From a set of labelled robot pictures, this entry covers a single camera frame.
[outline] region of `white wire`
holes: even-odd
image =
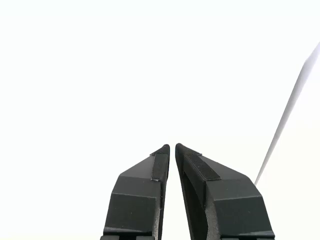
[[[312,69],[313,69],[315,63],[317,62],[319,53],[320,53],[320,42],[318,43],[318,45],[315,47],[315,49],[313,50],[311,55],[307,58],[307,60],[304,62],[303,66],[302,66],[300,74],[295,82],[292,93],[289,97],[289,100],[286,104],[286,107],[285,107],[284,112],[282,114],[282,117],[280,119],[279,125],[275,131],[275,134],[273,136],[273,139],[271,141],[269,149],[265,155],[265,158],[263,160],[263,163],[262,163],[262,166],[261,166],[260,171],[258,173],[258,176],[256,177],[256,180],[254,183],[255,185],[257,185],[262,173],[265,170],[265,167],[269,161],[269,158],[270,158],[273,150],[275,149],[275,146],[277,145],[278,139],[280,138],[281,133],[286,126],[287,120],[288,120],[292,110],[295,107],[295,104],[299,98],[299,95],[300,95],[302,89],[304,88],[304,85],[307,82],[307,79],[308,79],[310,73],[312,72]]]

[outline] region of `white background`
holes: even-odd
[[[190,239],[175,144],[255,180],[320,40],[300,2],[1,0],[0,239],[98,240],[118,175],[163,144],[162,237]],[[279,240],[318,227],[312,79],[258,184]]]

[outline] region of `black metal tool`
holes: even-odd
[[[120,174],[100,240],[161,240],[170,147]],[[191,240],[274,239],[264,200],[245,175],[178,143]]]

